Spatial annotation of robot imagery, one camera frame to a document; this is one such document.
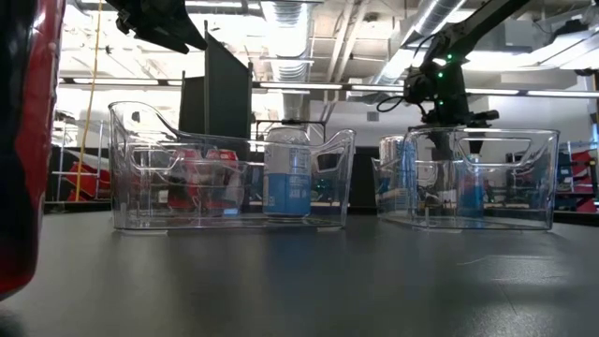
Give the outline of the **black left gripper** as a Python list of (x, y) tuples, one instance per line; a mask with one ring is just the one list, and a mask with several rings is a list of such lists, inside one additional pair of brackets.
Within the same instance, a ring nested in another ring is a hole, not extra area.
[(117, 28), (179, 53), (206, 50), (207, 41), (188, 16), (184, 0), (106, 0), (117, 11)]

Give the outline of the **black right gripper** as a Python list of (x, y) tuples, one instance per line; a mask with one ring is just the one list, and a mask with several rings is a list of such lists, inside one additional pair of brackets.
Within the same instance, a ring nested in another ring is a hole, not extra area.
[[(452, 59), (427, 58), (412, 66), (404, 80), (403, 100), (419, 106), (421, 122), (433, 127), (490, 127), (489, 121), (499, 118), (497, 110), (470, 111), (461, 64)], [(468, 137), (470, 154), (480, 154), (486, 133), (469, 132)], [(433, 129), (428, 138), (434, 144), (434, 161), (453, 159), (447, 131)]]

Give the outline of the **blue silver Red Bull can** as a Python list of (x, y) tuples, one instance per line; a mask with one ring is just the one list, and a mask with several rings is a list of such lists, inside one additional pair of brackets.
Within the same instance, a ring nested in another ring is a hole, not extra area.
[(458, 188), (458, 215), (470, 218), (482, 218), (484, 215), (484, 179), (480, 168), (479, 154), (468, 154), (461, 163)]
[(386, 136), (379, 154), (378, 206), (383, 213), (408, 214), (416, 204), (414, 147), (404, 135)]

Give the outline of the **clear plastic bin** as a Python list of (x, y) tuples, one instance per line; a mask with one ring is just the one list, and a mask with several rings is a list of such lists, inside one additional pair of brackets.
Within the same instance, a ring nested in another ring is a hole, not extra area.
[[(343, 129), (328, 141), (308, 145), (312, 158), (311, 210), (301, 218), (268, 216), (263, 212), (264, 149), (266, 140), (185, 133), (172, 127), (154, 107), (135, 101), (117, 101), (110, 111), (110, 201), (113, 225), (120, 230), (171, 231), (176, 229), (333, 227), (345, 224), (355, 152), (355, 131)], [(140, 122), (131, 119), (138, 111)], [(127, 204), (130, 152), (140, 146), (175, 143), (214, 145), (233, 150), (249, 165), (248, 189), (241, 213), (211, 218), (150, 218), (136, 215)]]
[[(193, 149), (201, 154), (201, 158), (197, 161), (201, 205), (196, 211), (191, 212), (173, 210), (168, 206), (168, 177), (177, 161), (175, 153), (183, 149)], [(196, 220), (199, 218), (239, 215), (248, 189), (246, 175), (250, 167), (238, 158), (239, 168), (237, 171), (240, 174), (239, 191), (241, 198), (239, 212), (235, 215), (210, 216), (207, 209), (207, 192), (212, 187), (212, 160), (206, 158), (206, 154), (210, 149), (224, 148), (218, 148), (214, 145), (175, 143), (169, 146), (140, 146), (132, 150), (128, 156), (129, 192), (126, 199), (127, 204), (134, 208), (136, 215), (150, 218), (190, 218)]]
[[(415, 150), (416, 204), (408, 214), (378, 206), (378, 159), (373, 160), (374, 196), (380, 219), (426, 229), (549, 230), (553, 222), (559, 134), (544, 129), (455, 127), (449, 133), (453, 159), (434, 161), (431, 128), (404, 134)], [(469, 132), (485, 132), (480, 152), (484, 179), (482, 218), (458, 215), (460, 167), (470, 154)]]

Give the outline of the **white blue Spindrift can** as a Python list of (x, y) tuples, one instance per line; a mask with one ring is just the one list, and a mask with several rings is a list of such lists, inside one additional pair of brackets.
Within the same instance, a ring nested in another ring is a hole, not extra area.
[(263, 212), (305, 217), (311, 210), (312, 158), (306, 132), (291, 125), (273, 128), (264, 149)]

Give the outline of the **black partition panel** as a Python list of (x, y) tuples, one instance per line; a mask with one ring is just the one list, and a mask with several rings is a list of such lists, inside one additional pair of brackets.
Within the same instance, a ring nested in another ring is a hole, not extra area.
[(248, 139), (252, 70), (211, 33), (205, 39), (204, 74), (183, 76), (178, 128), (186, 133)]

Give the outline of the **long ceiling light strip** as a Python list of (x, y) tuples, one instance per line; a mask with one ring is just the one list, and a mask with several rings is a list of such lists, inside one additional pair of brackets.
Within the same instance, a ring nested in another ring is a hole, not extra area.
[[(59, 84), (65, 87), (96, 87), (106, 88), (139, 88), (155, 90), (174, 90), (183, 85), (182, 80), (153, 80), (153, 79), (96, 79), (91, 78), (60, 78)], [(315, 83), (315, 82), (270, 82), (254, 81), (253, 89), (258, 90), (284, 90), (284, 91), (346, 91), (363, 93), (393, 93), (402, 91), (400, 85), (374, 85), (352, 83)], [(467, 95), (493, 95), (493, 96), (531, 96), (555, 97), (575, 99), (599, 99), (597, 91), (572, 91), (572, 90), (528, 90), (528, 89), (491, 89), (491, 88), (466, 88)]]

